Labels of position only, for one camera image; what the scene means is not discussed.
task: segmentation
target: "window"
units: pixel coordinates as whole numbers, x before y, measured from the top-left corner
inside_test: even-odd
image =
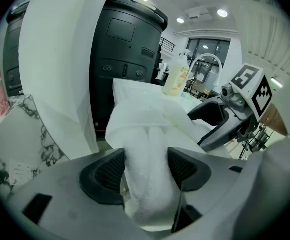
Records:
[[[218,39],[190,39],[187,44],[188,63],[190,66],[194,60],[201,54],[213,54],[217,56],[224,67],[227,54],[230,48],[230,41]],[[219,73],[220,67],[216,59],[212,57],[204,57],[199,59],[192,69],[193,77],[200,76],[202,83],[208,85],[209,91],[213,89],[213,84]]]

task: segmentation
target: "curved white pipe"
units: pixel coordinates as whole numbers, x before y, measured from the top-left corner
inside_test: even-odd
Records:
[[[222,70],[223,70],[223,66],[222,66],[222,63],[221,63],[220,59],[219,59],[217,56],[215,56],[214,54],[211,54],[211,53],[204,53],[204,54],[199,55],[199,56],[194,60],[194,62],[191,64],[191,67],[190,67],[190,69],[189,69],[189,72],[192,72],[192,69],[193,69],[195,63],[196,63],[198,60],[200,60],[200,59],[203,58],[203,57],[207,57],[207,56],[210,56],[210,57],[214,58],[214,59],[218,62],[218,64],[219,64],[219,72],[218,72],[218,76],[217,76],[217,79],[216,79],[216,81],[215,81],[215,83],[214,83],[214,86],[215,86],[215,87],[218,87],[219,84],[220,84],[220,77],[221,77],[221,73],[222,73]]]

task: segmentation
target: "black lid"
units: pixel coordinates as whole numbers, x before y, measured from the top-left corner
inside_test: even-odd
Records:
[[[129,2],[131,4],[137,4],[139,8],[142,10],[146,10],[147,12],[151,13],[154,18],[160,22],[162,30],[164,31],[168,24],[169,24],[169,18],[162,13],[159,9],[157,9],[155,6],[143,1],[143,0],[125,0],[125,2]]]

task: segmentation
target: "marble surface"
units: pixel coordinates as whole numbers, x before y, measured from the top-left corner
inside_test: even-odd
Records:
[[[8,198],[22,187],[11,182],[11,164],[22,163],[34,178],[56,163],[68,161],[53,141],[31,95],[10,100],[11,111],[0,118],[0,198]]]

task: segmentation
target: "folded towel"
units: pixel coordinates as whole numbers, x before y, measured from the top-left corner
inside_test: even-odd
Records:
[[[115,107],[106,141],[113,149],[125,148],[125,176],[131,196],[125,211],[135,223],[172,227],[180,190],[169,169],[167,149],[205,153],[197,143],[209,131],[205,125],[193,123],[171,100],[129,99]]]

